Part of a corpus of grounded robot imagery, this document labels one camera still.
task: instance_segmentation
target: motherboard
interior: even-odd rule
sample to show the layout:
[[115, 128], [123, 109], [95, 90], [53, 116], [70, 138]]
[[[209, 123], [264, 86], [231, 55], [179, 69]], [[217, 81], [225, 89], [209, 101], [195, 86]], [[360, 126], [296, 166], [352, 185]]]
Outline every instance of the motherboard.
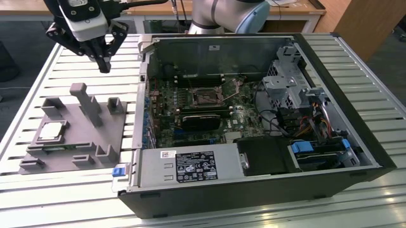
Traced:
[[257, 82], [245, 82], [240, 75], [195, 78], [151, 80], [156, 147], [232, 143], [265, 134], [252, 103]]

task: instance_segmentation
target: blue latch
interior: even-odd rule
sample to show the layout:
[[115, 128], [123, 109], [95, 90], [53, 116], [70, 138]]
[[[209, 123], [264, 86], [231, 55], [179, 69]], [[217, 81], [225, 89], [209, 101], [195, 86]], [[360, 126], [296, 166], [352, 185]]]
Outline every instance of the blue latch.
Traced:
[[125, 176], [125, 168], [124, 167], [113, 168], [112, 176], [113, 177], [123, 177], [123, 176]]
[[348, 142], [347, 139], [343, 139], [342, 143], [343, 143], [343, 146], [344, 146], [346, 149], [348, 149], [351, 147], [350, 142]]
[[295, 142], [291, 145], [291, 150], [292, 150], [294, 153], [314, 151], [311, 143], [308, 141]]

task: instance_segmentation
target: cable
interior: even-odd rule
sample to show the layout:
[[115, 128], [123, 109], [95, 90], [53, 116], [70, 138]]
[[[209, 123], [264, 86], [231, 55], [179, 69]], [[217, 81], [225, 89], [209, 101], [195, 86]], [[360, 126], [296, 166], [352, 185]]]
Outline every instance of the cable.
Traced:
[[280, 20], [282, 20], [280, 8], [283, 8], [283, 7], [275, 2], [275, 0], [271, 0], [271, 1], [277, 5], [277, 9], [279, 9], [279, 21], [276, 23], [276, 32], [279, 32], [279, 23], [280, 23]]
[[8, 88], [0, 88], [0, 90], [2, 89], [30, 89], [30, 87], [8, 87]]
[[163, 4], [168, 0], [149, 0], [149, 1], [136, 1], [136, 2], [129, 2], [129, 3], [123, 3], [123, 10], [129, 9], [131, 7], [136, 6], [148, 6], [148, 5], [155, 5], [155, 4]]
[[259, 90], [260, 84], [261, 84], [261, 80], [259, 81], [259, 83], [256, 85], [253, 99], [252, 99], [255, 111], [259, 114], [259, 116], [261, 117], [261, 119], [264, 121], [267, 121], [271, 125], [273, 125], [284, 136], [290, 137], [290, 134], [286, 132], [286, 130], [279, 125], [276, 125], [275, 123], [272, 123], [268, 119], [265, 119], [264, 116], [261, 115], [261, 113], [257, 111], [257, 107], [256, 107], [256, 94], [257, 94], [257, 90]]
[[187, 18], [185, 18], [185, 11], [184, 11], [184, 5], [183, 5], [183, 0], [180, 0], [180, 4], [181, 4], [181, 10], [183, 10], [184, 21], [187, 21]]
[[179, 13], [177, 13], [177, 4], [176, 4], [176, 0], [171, 0], [172, 2], [172, 10], [173, 10], [173, 14], [176, 17], [176, 24], [177, 24], [177, 33], [180, 33], [180, 21], [179, 21]]

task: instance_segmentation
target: wooden table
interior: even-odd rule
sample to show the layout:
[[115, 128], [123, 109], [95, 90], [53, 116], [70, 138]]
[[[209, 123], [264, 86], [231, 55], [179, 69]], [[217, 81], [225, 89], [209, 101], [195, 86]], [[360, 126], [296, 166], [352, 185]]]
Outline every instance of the wooden table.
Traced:
[[[179, 18], [181, 19], [183, 10], [177, 0]], [[184, 0], [184, 10], [187, 19], [191, 19], [191, 0]], [[302, 32], [312, 32], [318, 24], [320, 15], [326, 11], [316, 9], [308, 0], [299, 0], [295, 4], [288, 4], [288, 8], [271, 7], [267, 20], [300, 20], [306, 21]], [[145, 20], [175, 20], [172, 5], [168, 1], [160, 5], [135, 7], [121, 16], [123, 20], [132, 20], [137, 33], [145, 33]], [[52, 20], [50, 13], [42, 0], [0, 0], [0, 20], [16, 21], [46, 21]]]

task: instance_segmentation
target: black cable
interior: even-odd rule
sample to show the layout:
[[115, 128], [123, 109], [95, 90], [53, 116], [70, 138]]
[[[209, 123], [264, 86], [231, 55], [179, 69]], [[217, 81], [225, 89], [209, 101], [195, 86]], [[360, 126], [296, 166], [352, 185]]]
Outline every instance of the black cable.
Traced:
[[148, 5], [163, 4], [167, 1], [168, 0], [148, 0], [148, 1], [136, 1], [136, 2], [129, 2], [129, 3], [123, 3], [123, 5], [124, 5], [123, 10], [127, 10], [131, 7], [136, 7], [136, 6], [148, 6]]
[[277, 9], [279, 9], [279, 21], [276, 23], [276, 32], [279, 32], [279, 23], [280, 23], [280, 20], [282, 20], [282, 12], [280, 12], [282, 6], [275, 2], [275, 0], [272, 0], [272, 2], [277, 5]]
[[185, 11], [184, 11], [184, 5], [183, 5], [183, 0], [180, 0], [180, 4], [181, 4], [181, 10], [183, 10], [184, 21], [187, 21], [187, 18], [185, 18]]
[[177, 25], [177, 33], [180, 33], [180, 20], [179, 20], [179, 12], [177, 12], [177, 4], [176, 4], [176, 0], [171, 0], [172, 2], [172, 7], [175, 9], [175, 17], [176, 17], [176, 24]]
[[261, 119], [264, 121], [267, 121], [271, 125], [273, 125], [284, 136], [290, 137], [291, 135], [286, 132], [286, 130], [277, 124], [272, 123], [268, 119], [265, 119], [264, 116], [261, 115], [261, 112], [257, 111], [257, 107], [256, 107], [256, 94], [257, 94], [259, 86], [260, 86], [261, 83], [263, 82], [260, 80], [259, 83], [257, 83], [257, 85], [256, 85], [253, 99], [252, 99], [255, 111], [259, 114], [259, 116], [261, 117]]

